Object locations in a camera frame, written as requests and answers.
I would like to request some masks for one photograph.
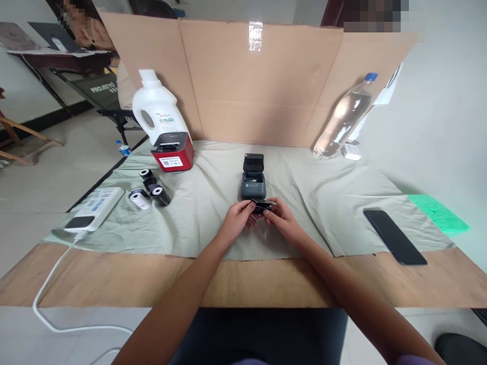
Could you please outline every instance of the table leg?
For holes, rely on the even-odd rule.
[[[2,113],[2,111],[0,111],[0,118],[4,118],[4,114]],[[0,120],[0,123],[3,125],[3,127],[5,128],[5,130],[7,131],[10,139],[16,144],[16,145],[19,145],[19,146],[23,146],[24,145],[24,142],[22,142],[22,140],[19,138],[19,136],[17,135],[17,133],[15,133],[14,129],[12,128],[12,126],[8,123],[5,123],[4,121]]]
[[[7,152],[4,152],[4,151],[0,151],[0,156],[5,157],[5,158],[8,158],[8,159],[11,159],[11,160],[19,161],[19,162],[23,163],[24,165],[29,165],[29,166],[33,166],[34,165],[32,162],[29,162],[27,160],[24,160],[22,157],[18,157],[18,156],[15,156],[15,155],[11,155],[11,154],[9,154]]]
[[[34,131],[33,129],[30,129],[30,128],[22,125],[22,124],[15,123],[14,121],[12,121],[10,119],[0,117],[0,121],[2,122],[2,124],[3,123],[10,124],[12,127],[15,127],[15,128],[18,128],[18,129],[22,129],[23,131],[26,131],[27,133],[30,133],[30,134],[32,134],[32,135],[34,135],[36,137],[39,137],[40,139],[49,140],[49,141],[53,142],[56,146],[59,146],[59,147],[64,146],[61,142],[58,142],[55,139],[46,137],[45,135],[40,134],[40,133]]]

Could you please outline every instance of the cardboard backdrop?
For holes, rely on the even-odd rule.
[[[368,72],[377,96],[414,33],[101,13],[137,88],[153,68],[193,139],[311,148],[335,104]]]

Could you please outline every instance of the wooden board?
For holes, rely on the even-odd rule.
[[[38,244],[0,280],[0,305],[30,306],[66,250]],[[340,257],[395,307],[487,307],[487,275],[458,248],[423,252],[427,266],[401,266],[388,252]],[[41,298],[41,307],[152,307],[191,264],[156,254],[73,249]],[[223,261],[205,307],[333,307],[337,302],[302,259]]]

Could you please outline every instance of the laptop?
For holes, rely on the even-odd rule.
[[[52,49],[62,52],[86,52],[71,38],[69,33],[57,23],[28,22],[39,35],[46,40]]]
[[[40,48],[17,24],[9,22],[0,22],[0,43],[11,51],[31,51]]]

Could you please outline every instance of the green sponge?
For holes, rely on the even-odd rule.
[[[407,197],[448,237],[455,237],[469,231],[470,228],[463,220],[433,197],[420,194]]]

